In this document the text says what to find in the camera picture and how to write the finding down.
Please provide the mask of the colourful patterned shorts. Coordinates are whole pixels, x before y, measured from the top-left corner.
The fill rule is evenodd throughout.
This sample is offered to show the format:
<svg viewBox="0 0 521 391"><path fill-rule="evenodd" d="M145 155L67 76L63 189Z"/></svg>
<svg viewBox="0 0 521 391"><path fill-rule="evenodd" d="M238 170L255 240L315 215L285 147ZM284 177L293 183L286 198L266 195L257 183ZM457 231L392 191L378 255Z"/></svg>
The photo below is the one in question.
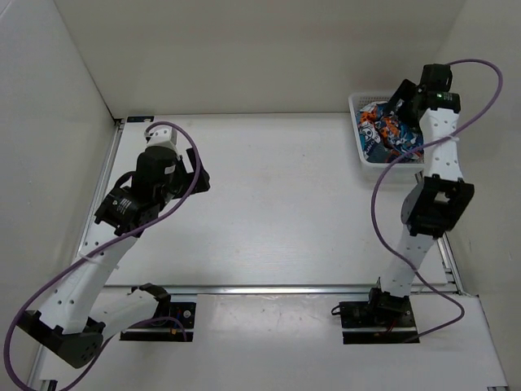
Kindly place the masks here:
<svg viewBox="0 0 521 391"><path fill-rule="evenodd" d="M386 102L372 102L356 114L361 151L370 163L389 164L423 143L420 130L400 121L394 112L384 116Z"/></svg>

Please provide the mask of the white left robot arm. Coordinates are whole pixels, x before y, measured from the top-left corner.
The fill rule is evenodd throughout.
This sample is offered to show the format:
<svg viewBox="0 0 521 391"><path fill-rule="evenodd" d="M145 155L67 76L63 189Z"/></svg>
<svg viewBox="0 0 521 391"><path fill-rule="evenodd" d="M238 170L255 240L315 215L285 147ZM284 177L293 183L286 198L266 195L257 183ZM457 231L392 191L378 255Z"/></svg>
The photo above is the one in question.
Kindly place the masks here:
<svg viewBox="0 0 521 391"><path fill-rule="evenodd" d="M117 179L94 214L81 264L53 285L38 310L26 310L17 326L73 368L82 368L100 353L103 342L136 323L168 322L167 291L152 283L133 288L110 305L94 307L99 293L122 257L142 233L164 216L170 200L182 204L210 188L199 153L186 154L193 172L169 147L147 147L136 168Z"/></svg>

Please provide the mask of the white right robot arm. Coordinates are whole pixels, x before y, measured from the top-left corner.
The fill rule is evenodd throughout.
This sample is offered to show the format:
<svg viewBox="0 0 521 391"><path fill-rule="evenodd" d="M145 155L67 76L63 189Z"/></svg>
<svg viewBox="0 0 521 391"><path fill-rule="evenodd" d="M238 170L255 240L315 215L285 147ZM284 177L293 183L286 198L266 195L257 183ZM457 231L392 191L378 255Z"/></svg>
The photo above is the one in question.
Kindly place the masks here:
<svg viewBox="0 0 521 391"><path fill-rule="evenodd" d="M418 84L403 80L383 114L393 114L410 129L422 133L425 150L422 179L401 208L403 231L394 258L370 290L366 317L383 326L399 318L409 304L415 273L435 242L451 231L462 216L475 188L463 179L458 145L452 133L458 125L461 102L450 90L448 65L428 64Z"/></svg>

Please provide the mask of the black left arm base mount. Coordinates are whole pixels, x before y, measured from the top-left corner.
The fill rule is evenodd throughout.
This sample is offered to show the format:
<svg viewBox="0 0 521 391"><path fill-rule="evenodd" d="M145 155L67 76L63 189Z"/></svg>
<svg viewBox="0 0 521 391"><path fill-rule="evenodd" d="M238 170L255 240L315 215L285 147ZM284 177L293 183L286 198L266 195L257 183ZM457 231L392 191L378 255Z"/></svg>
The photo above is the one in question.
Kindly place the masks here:
<svg viewBox="0 0 521 391"><path fill-rule="evenodd" d="M196 309L195 301L171 301L169 307L156 314L153 321L121 332L120 341L192 342Z"/></svg>

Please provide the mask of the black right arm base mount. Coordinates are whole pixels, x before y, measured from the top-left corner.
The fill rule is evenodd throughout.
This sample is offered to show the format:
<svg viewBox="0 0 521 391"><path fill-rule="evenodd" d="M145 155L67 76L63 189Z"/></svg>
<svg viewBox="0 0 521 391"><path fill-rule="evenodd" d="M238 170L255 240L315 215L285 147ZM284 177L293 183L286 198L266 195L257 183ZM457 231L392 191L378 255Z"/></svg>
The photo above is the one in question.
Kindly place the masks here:
<svg viewBox="0 0 521 391"><path fill-rule="evenodd" d="M400 313L374 312L365 301L341 301L331 309L338 316L344 345L418 344L418 328L410 303Z"/></svg>

